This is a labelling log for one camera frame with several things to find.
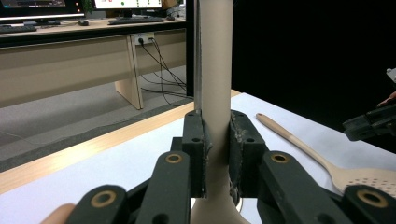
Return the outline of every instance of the spatula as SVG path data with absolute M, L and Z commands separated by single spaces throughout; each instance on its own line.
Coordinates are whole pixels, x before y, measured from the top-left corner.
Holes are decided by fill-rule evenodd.
M 376 168 L 344 169 L 326 161 L 314 149 L 302 142 L 296 136 L 281 127 L 278 123 L 268 118 L 264 114 L 258 113 L 256 118 L 266 127 L 286 138 L 295 146 L 308 154 L 320 165 L 322 165 L 332 177 L 334 186 L 344 193 L 349 185 L 367 185 L 380 189 L 390 196 L 396 198 L 396 171 L 383 170 Z

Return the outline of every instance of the computer mouse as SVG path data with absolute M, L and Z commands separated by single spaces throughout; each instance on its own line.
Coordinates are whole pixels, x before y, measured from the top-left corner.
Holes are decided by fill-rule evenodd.
M 78 25 L 80 25 L 80 26 L 89 26 L 90 23 L 88 21 L 79 21 Z
M 167 21 L 174 21 L 174 20 L 175 20 L 175 17 L 173 17 L 173 16 L 167 16 L 167 17 L 166 17 L 166 20 L 167 20 Z

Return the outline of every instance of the gray floor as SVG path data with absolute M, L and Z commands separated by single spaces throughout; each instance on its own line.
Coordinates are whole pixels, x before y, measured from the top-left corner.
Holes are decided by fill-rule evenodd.
M 170 71 L 180 79 L 179 82 L 185 82 L 185 66 Z M 162 74 L 165 78 L 163 83 L 175 82 L 169 72 L 163 71 Z M 165 108 L 169 109 L 186 103 L 186 92 L 182 87 L 162 87 L 159 84 L 161 73 L 156 75 L 143 75 L 140 78 L 141 87 L 151 91 L 175 92 L 181 96 L 142 90 L 144 108 L 137 110 L 116 92 L 114 83 L 108 83 L 0 108 L 0 162 L 98 127 L 136 119 L 139 115 L 138 119 L 144 119 L 145 115 L 150 115 L 149 111 L 164 108 L 165 105 L 172 105 Z

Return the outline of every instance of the wooden edge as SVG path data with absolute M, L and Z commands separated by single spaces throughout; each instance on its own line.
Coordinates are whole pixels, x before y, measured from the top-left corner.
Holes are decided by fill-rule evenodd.
M 231 97 L 240 92 L 231 90 Z M 194 109 L 193 102 L 168 110 L 159 115 L 98 136 L 78 145 L 52 153 L 35 161 L 0 173 L 0 194 L 55 173 L 63 168 L 88 159 L 103 150 L 131 140 L 141 134 L 160 128 L 177 119 L 182 119 Z

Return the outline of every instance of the desk leg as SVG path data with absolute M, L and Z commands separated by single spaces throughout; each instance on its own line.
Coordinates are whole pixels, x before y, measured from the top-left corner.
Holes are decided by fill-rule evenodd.
M 140 90 L 139 70 L 136 62 L 136 48 L 130 35 L 127 36 L 129 61 L 131 66 L 130 77 L 117 81 L 116 90 L 136 109 L 143 109 L 142 91 Z

